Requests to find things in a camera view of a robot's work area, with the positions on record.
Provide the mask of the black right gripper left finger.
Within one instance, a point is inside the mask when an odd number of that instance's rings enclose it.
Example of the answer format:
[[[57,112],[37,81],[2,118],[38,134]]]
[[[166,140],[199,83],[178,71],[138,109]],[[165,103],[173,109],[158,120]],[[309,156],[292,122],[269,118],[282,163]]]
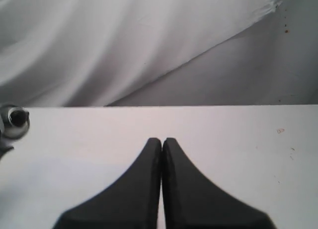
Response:
[[[147,140],[143,150],[113,184],[65,211],[56,229],[155,229],[161,181],[161,141]]]

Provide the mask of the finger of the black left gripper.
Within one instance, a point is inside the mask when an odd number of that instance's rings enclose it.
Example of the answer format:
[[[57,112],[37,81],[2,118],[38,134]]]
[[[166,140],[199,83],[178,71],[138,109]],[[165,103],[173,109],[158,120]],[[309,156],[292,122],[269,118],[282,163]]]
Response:
[[[0,159],[13,149],[11,140],[4,136],[4,132],[0,132]]]

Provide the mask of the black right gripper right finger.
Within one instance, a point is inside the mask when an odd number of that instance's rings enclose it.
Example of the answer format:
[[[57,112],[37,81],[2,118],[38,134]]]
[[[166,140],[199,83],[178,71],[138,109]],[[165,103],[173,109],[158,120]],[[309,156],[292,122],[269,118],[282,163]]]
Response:
[[[162,193],[168,229],[273,229],[270,217],[211,182],[175,138],[162,147]]]

